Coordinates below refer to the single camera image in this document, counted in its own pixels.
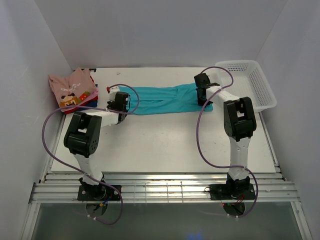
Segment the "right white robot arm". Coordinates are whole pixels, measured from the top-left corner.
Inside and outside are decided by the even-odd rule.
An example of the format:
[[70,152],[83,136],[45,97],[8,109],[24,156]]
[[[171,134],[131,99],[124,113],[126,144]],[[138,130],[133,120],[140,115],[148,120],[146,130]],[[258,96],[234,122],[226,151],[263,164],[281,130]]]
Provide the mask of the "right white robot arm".
[[257,129],[252,100],[235,96],[217,83],[211,83],[206,73],[194,77],[197,103],[205,108],[214,103],[223,110],[223,127],[230,142],[230,166],[224,184],[208,187],[211,200],[253,200],[256,195],[250,183],[248,152],[251,137]]

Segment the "teal t-shirt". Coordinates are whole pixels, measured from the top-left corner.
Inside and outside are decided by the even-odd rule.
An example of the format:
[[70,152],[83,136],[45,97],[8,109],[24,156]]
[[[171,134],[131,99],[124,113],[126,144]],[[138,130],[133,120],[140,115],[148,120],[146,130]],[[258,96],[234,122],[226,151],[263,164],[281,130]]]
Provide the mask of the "teal t-shirt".
[[172,87],[135,86],[133,89],[120,86],[119,90],[130,95],[129,111],[135,115],[188,113],[202,109],[194,83]]

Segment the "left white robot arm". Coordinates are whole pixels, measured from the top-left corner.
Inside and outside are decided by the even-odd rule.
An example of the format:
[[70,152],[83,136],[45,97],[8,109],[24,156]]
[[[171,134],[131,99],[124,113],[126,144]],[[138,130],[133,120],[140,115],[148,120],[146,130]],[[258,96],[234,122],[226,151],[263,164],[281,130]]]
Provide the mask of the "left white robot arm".
[[64,146],[73,154],[80,170],[84,172],[79,180],[83,190],[95,200],[105,197],[107,187],[100,183],[104,175],[90,156],[98,148],[101,129],[124,121],[130,99],[130,95],[123,91],[113,92],[110,96],[106,111],[75,112],[63,140]]

